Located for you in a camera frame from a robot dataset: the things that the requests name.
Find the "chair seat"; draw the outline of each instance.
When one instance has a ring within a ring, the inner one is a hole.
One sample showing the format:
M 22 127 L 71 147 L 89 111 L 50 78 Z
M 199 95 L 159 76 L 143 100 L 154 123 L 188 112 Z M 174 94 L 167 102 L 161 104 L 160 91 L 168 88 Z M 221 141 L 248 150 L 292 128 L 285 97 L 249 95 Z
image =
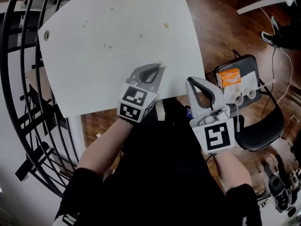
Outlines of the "chair seat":
M 260 122 L 241 128 L 240 132 L 235 134 L 235 139 L 241 148 L 258 151 L 280 137 L 283 127 L 283 114 L 279 107 L 276 107 Z

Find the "equipment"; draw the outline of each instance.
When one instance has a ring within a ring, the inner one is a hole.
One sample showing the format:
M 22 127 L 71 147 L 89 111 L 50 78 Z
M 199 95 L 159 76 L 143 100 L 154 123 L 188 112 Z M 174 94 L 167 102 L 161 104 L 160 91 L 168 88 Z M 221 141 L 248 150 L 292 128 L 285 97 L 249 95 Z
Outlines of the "equipment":
M 165 67 L 149 64 L 136 68 L 126 80 L 118 100 L 117 115 L 141 122 L 152 110 Z
M 211 103 L 203 107 L 197 97 L 199 88 Z M 214 84 L 201 78 L 189 77 L 186 89 L 193 119 L 190 126 L 205 154 L 216 153 L 235 146 L 233 119 L 222 91 Z

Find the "sneaker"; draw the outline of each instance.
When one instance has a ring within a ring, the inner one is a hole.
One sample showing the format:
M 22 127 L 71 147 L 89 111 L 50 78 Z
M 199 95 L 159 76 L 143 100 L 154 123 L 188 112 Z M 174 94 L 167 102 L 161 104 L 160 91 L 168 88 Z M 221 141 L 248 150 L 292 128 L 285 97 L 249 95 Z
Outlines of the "sneaker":
M 280 35 L 279 29 L 280 29 L 280 25 L 277 23 L 275 17 L 271 17 L 271 21 L 272 21 L 272 25 L 274 27 L 274 30 L 277 31 Z
M 272 35 L 268 34 L 267 32 L 260 32 L 260 36 L 262 38 L 262 40 L 268 44 L 270 44 L 271 46 L 275 46 L 275 44 L 272 42 Z

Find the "black chair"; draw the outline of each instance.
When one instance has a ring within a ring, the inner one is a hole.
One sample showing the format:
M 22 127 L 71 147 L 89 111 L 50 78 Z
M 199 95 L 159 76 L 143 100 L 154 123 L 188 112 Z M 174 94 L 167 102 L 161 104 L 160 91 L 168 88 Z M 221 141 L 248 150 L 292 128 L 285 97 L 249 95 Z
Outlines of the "black chair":
M 248 62 L 252 61 L 252 63 L 256 64 L 255 72 L 257 72 L 257 79 L 259 80 L 258 85 L 263 85 L 264 83 L 258 75 L 258 68 L 255 58 L 252 55 L 240 56 L 239 53 L 235 50 L 233 52 L 236 55 L 238 55 L 238 58 L 228 62 L 225 65 L 216 67 L 216 69 L 214 70 L 215 79 L 216 72 L 218 72 L 221 68 L 223 70 L 227 70 L 234 67 L 240 67 L 239 69 L 241 70 L 241 72 L 246 70 L 246 66 L 248 66 L 248 64 L 244 64 L 244 60 L 248 60 Z M 244 117 L 242 115 L 239 116 L 240 132 L 236 132 L 235 130 L 235 139 L 241 148 L 248 151 L 259 151 L 265 148 L 266 146 L 270 145 L 273 141 L 280 137 L 281 132 L 284 128 L 284 117 L 280 107 L 278 106 L 276 100 L 272 96 L 269 89 L 267 87 L 264 87 L 264 89 L 265 91 L 260 91 L 260 93 L 257 93 L 258 95 L 260 95 L 259 97 L 256 96 L 257 98 L 253 100 L 246 100 L 246 103 L 244 102 L 240 106 L 241 108 L 253 103 L 261 97 L 261 94 L 269 96 L 275 105 L 275 109 L 269 115 L 263 118 L 260 122 L 250 125 L 248 127 L 244 127 Z M 233 117 L 234 125 L 236 126 L 236 106 L 233 106 L 233 104 L 229 104 L 229 106 L 231 108 L 231 117 Z

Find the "white cable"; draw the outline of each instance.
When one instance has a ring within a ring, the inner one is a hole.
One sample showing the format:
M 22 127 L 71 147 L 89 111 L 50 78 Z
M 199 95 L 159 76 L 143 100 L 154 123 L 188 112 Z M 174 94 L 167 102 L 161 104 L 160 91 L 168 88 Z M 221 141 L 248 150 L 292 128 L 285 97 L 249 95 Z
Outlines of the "white cable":
M 280 99 L 277 101 L 277 104 L 279 103 L 279 101 L 286 95 L 287 91 L 288 91 L 288 88 L 290 87 L 290 85 L 292 84 L 292 76 L 293 76 L 293 64 L 292 64 L 292 61 L 291 61 L 291 58 L 288 56 L 288 58 L 290 59 L 290 62 L 291 62 L 291 67 L 292 67 L 292 73 L 291 73 L 291 78 L 290 78 L 290 83 L 288 85 L 288 87 L 286 88 L 285 90 L 285 93 L 282 95 L 282 97 L 280 97 Z
M 266 12 L 265 11 L 263 11 L 263 9 L 262 8 L 260 8 L 261 10 L 262 10 L 262 12 L 264 12 L 264 14 L 265 14 L 265 16 L 267 16 L 267 18 L 269 19 L 269 21 L 271 22 L 271 24 L 272 24 L 272 28 L 273 28 L 273 32 L 274 32 L 274 35 L 276 35 L 275 34 L 275 29 L 274 29 L 274 26 L 273 26 L 273 23 L 272 23 L 272 20 L 269 18 L 269 16 L 266 14 Z M 285 52 L 283 52 L 283 50 L 282 50 L 282 48 L 280 48 L 280 50 L 281 50 L 281 52 L 282 53 L 284 53 L 286 56 L 288 56 Z M 292 61 L 291 61 L 291 58 L 288 56 L 288 58 L 290 59 L 290 62 L 291 62 L 291 67 L 292 67 L 292 73 L 291 73 L 291 78 L 290 78 L 290 83 L 289 83 L 289 85 L 288 85 L 288 87 L 286 88 L 286 90 L 285 90 L 285 93 L 282 95 L 282 97 L 280 97 L 280 99 L 277 101 L 277 104 L 278 104 L 278 102 L 286 95 L 286 93 L 287 93 L 287 90 L 288 90 L 288 88 L 290 87 L 290 85 L 291 85 L 291 83 L 292 83 L 292 76 L 293 76 L 293 64 L 292 64 Z

